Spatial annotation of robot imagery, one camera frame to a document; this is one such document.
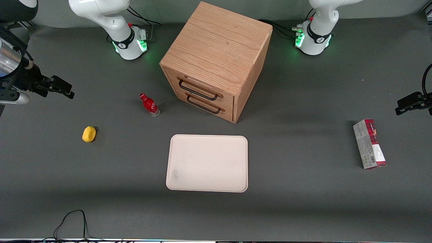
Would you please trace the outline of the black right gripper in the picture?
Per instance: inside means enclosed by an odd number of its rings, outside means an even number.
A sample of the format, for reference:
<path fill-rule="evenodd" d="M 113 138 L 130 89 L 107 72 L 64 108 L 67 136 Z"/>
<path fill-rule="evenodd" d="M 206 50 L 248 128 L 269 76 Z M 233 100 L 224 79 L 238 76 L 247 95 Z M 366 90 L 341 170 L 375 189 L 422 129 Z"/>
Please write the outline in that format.
<path fill-rule="evenodd" d="M 17 67 L 13 71 L 14 89 L 33 92 L 42 97 L 46 97 L 49 92 L 55 92 L 69 99 L 74 98 L 71 84 L 58 76 L 48 78 L 42 75 L 40 68 L 35 64 L 30 69 L 26 69 L 30 64 L 29 60 L 18 51 L 14 51 L 14 54 L 18 57 Z"/>

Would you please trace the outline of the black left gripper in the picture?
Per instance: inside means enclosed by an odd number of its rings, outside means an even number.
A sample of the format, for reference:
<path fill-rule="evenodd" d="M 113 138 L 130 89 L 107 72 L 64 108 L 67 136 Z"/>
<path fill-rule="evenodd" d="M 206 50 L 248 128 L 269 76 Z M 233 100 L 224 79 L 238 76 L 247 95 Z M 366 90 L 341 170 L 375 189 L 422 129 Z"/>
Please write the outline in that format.
<path fill-rule="evenodd" d="M 414 92 L 400 100 L 398 106 L 395 108 L 396 115 L 402 115 L 406 112 L 413 110 L 427 109 L 429 115 L 432 115 L 432 93 L 426 95 L 421 92 Z"/>

